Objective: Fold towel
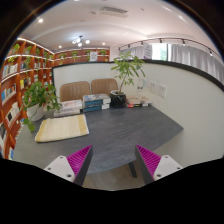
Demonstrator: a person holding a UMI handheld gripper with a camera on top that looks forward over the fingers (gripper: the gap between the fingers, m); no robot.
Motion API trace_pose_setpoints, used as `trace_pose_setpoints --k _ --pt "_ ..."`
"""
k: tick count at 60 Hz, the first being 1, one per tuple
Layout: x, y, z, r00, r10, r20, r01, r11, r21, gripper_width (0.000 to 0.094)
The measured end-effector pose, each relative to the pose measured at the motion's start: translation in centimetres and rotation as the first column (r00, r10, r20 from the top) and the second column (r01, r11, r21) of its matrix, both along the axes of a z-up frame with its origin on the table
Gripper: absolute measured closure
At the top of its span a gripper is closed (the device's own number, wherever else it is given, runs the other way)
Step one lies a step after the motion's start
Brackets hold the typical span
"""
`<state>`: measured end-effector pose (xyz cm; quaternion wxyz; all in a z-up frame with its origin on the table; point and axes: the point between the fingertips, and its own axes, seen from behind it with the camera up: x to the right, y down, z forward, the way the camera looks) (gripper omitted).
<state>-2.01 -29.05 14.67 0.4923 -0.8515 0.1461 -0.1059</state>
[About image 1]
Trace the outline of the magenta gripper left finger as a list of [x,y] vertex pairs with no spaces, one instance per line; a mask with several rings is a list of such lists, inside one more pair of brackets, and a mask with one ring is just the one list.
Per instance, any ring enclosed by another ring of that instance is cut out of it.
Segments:
[[69,156],[58,156],[45,168],[45,171],[82,186],[92,156],[93,146],[89,145]]

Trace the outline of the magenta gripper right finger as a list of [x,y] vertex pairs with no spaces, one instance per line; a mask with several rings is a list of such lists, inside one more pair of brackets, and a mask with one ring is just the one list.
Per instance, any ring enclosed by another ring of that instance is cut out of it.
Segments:
[[135,154],[145,184],[152,183],[182,169],[182,166],[169,155],[159,156],[139,145],[135,146]]

